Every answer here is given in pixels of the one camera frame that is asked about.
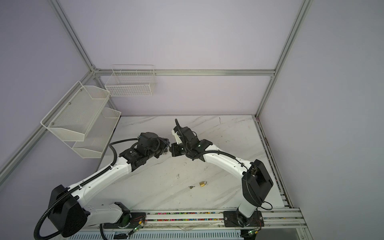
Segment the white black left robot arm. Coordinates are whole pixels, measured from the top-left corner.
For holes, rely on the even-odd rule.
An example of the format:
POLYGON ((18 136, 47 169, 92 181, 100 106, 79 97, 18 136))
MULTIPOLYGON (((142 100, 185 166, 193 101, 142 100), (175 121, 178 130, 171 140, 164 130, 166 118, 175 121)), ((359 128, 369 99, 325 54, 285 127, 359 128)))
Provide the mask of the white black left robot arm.
POLYGON ((112 224, 118 228, 135 228, 143 224, 145 216, 133 217, 122 202, 111 202, 99 207, 89 204, 105 188, 143 166, 150 158, 159 158, 170 145, 168 139, 151 132, 141 133, 132 141, 134 144, 120 154, 114 148, 115 143, 110 143, 114 155, 112 163, 76 184, 66 188, 59 185, 52 190, 48 209, 35 227, 35 239, 49 240, 58 235, 67 238, 83 227, 93 225, 112 224), (40 229, 45 219, 52 222, 57 232, 43 237, 40 229))

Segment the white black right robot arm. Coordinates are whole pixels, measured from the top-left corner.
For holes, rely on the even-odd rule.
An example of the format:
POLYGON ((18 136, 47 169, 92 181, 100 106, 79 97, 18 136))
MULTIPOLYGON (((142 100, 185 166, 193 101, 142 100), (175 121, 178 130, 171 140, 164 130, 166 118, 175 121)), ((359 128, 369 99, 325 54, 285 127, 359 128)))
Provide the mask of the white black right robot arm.
POLYGON ((176 139, 170 147, 173 157, 186 156, 213 164, 241 181, 243 200, 235 211, 236 226, 246 227, 252 215, 265 203, 274 183, 266 166, 260 160, 248 161, 219 149, 212 142, 202 139, 189 127, 181 127, 178 120, 172 134, 176 139))

